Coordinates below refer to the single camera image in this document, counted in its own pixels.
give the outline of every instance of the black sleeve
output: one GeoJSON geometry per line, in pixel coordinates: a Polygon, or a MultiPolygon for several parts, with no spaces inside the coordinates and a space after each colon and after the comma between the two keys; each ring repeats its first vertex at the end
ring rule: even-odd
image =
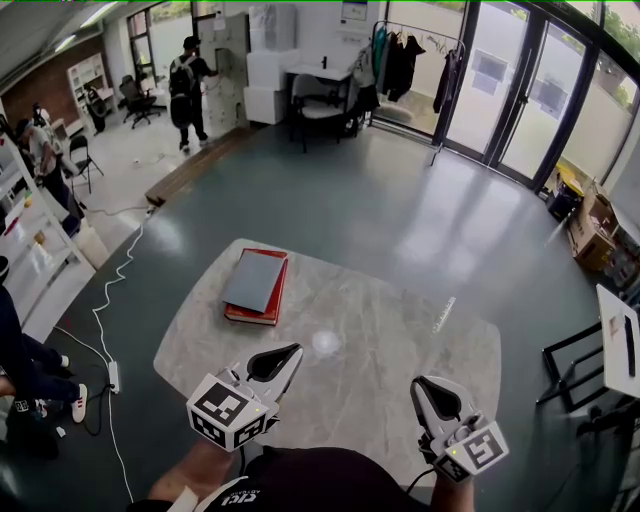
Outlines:
{"type": "Polygon", "coordinates": [[[211,70],[203,58],[198,57],[193,63],[193,69],[198,76],[209,76],[211,70]]]}

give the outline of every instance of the white desk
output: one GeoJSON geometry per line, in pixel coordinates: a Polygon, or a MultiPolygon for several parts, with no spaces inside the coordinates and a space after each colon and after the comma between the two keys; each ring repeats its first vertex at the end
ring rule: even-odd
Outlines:
{"type": "Polygon", "coordinates": [[[323,69],[321,66],[312,66],[310,64],[297,64],[287,68],[287,73],[292,75],[312,75],[316,78],[324,78],[335,82],[342,82],[351,76],[350,71],[334,68],[323,69]]]}
{"type": "Polygon", "coordinates": [[[640,398],[638,314],[603,286],[596,286],[596,290],[600,306],[600,321],[602,322],[604,385],[625,395],[640,398]],[[625,316],[631,320],[633,332],[635,377],[629,374],[625,316]]]}

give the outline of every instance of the hand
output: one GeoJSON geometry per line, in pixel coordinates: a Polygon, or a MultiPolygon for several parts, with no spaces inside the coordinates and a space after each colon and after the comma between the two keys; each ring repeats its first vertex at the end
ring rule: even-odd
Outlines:
{"type": "Polygon", "coordinates": [[[222,485],[233,458],[233,453],[199,439],[184,459],[154,484],[149,499],[174,502],[189,487],[202,500],[222,485]]]}

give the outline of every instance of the black stand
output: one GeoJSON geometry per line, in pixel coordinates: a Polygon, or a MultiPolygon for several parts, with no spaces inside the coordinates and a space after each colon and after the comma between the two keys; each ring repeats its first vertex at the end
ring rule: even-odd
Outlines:
{"type": "Polygon", "coordinates": [[[561,396],[562,401],[564,402],[564,405],[567,409],[567,412],[573,412],[576,409],[579,409],[583,405],[591,402],[592,400],[595,400],[596,398],[598,398],[599,396],[603,395],[608,391],[607,388],[603,386],[597,391],[591,393],[588,397],[583,398],[577,403],[575,403],[571,398],[572,389],[577,388],[578,386],[584,384],[585,382],[593,379],[597,375],[600,375],[601,373],[603,373],[604,366],[600,366],[599,368],[596,368],[595,370],[593,370],[592,372],[589,372],[584,377],[581,377],[577,380],[572,380],[571,382],[569,382],[569,378],[573,374],[575,367],[578,364],[602,352],[604,349],[603,347],[599,347],[595,350],[592,350],[588,354],[585,354],[584,356],[579,357],[574,361],[571,361],[571,364],[569,365],[569,368],[564,373],[564,375],[560,375],[560,371],[558,370],[558,365],[556,364],[556,361],[553,358],[553,353],[556,350],[560,350],[561,348],[568,347],[569,345],[573,345],[574,343],[586,338],[587,336],[590,336],[601,330],[602,330],[602,323],[598,322],[592,325],[591,327],[589,327],[588,329],[585,329],[584,331],[581,331],[578,334],[575,334],[574,336],[567,338],[566,340],[562,340],[542,350],[542,357],[544,358],[547,371],[549,372],[549,376],[551,377],[553,384],[551,384],[549,389],[547,389],[542,394],[542,396],[538,398],[538,400],[536,401],[536,405],[543,404],[545,402],[548,402],[552,398],[561,396]]]}

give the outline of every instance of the power strip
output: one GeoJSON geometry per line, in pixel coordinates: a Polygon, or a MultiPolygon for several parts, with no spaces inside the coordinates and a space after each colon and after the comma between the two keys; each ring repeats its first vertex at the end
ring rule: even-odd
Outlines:
{"type": "Polygon", "coordinates": [[[116,395],[120,393],[120,371],[116,361],[109,362],[109,384],[112,393],[116,395]]]}

